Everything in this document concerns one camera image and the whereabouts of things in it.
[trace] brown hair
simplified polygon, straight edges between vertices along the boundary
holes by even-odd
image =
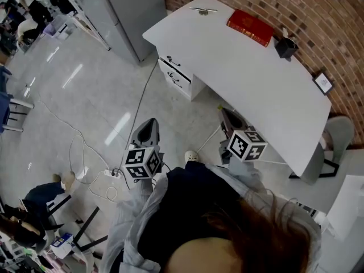
[[[16,224],[4,215],[0,214],[0,231],[6,234],[9,238],[14,239]]]
[[[206,215],[214,228],[232,241],[241,259],[242,273],[304,273],[308,267],[311,238],[306,228],[293,222],[292,213],[285,218],[278,212],[273,195],[270,214],[262,213],[241,200],[241,213],[233,216],[221,208]]]

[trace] power plug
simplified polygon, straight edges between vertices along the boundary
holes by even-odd
[[[105,176],[108,176],[108,177],[111,177],[111,178],[116,178],[116,179],[121,178],[121,173],[113,172],[113,171],[110,171],[108,169],[104,170],[104,174],[105,174]]]

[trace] red book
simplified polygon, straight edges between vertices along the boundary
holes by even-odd
[[[274,33],[274,29],[267,23],[241,10],[235,10],[227,26],[249,36],[264,47],[268,46]]]

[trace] photo frame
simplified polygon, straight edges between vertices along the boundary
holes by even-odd
[[[323,95],[327,95],[334,88],[334,83],[329,78],[327,78],[323,72],[318,74],[317,77],[313,78],[312,81],[321,90]]]

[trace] drawer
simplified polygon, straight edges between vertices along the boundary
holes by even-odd
[[[185,75],[187,78],[192,80],[193,73],[186,68],[185,65],[182,65],[180,61],[171,53],[164,52],[162,49],[158,48],[158,55],[161,57],[164,61],[166,61],[169,65],[171,65],[173,68],[177,69],[179,72],[181,72],[183,75]]]
[[[171,68],[161,59],[158,60],[158,63],[167,82],[172,84],[176,89],[183,92],[185,96],[191,99],[191,81],[181,75],[177,70]]]

